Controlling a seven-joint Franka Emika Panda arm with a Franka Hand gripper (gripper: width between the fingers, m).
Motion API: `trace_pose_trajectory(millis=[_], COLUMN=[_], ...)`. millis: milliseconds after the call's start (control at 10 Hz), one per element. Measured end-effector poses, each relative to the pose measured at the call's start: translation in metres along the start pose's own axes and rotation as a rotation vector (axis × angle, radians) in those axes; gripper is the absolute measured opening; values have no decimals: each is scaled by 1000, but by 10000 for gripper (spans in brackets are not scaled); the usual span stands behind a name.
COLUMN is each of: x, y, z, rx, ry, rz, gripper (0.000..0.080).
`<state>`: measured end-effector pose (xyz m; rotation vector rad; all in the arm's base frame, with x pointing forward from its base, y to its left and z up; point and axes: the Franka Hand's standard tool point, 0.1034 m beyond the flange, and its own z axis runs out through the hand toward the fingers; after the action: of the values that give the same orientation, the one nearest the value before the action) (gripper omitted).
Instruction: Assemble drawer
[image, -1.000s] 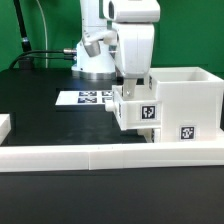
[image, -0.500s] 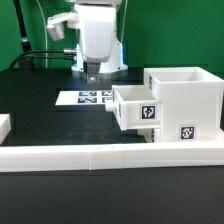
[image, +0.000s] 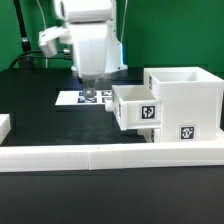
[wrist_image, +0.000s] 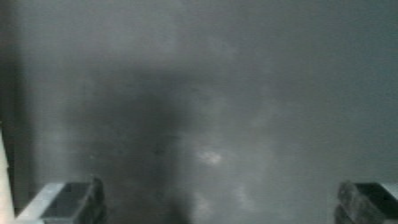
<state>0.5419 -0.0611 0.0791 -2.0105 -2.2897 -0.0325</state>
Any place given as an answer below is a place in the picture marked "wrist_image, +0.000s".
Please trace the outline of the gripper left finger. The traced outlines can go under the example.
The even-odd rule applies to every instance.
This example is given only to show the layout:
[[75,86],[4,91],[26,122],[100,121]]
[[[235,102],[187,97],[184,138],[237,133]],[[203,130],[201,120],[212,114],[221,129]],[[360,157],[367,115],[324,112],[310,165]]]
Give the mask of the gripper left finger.
[[43,187],[17,224],[107,224],[104,182],[58,182]]

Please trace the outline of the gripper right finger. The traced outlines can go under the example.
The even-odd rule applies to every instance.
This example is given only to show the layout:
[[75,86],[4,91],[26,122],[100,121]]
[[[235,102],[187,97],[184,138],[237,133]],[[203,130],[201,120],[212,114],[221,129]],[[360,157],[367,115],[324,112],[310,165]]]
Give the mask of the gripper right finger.
[[335,224],[398,224],[398,183],[342,183]]

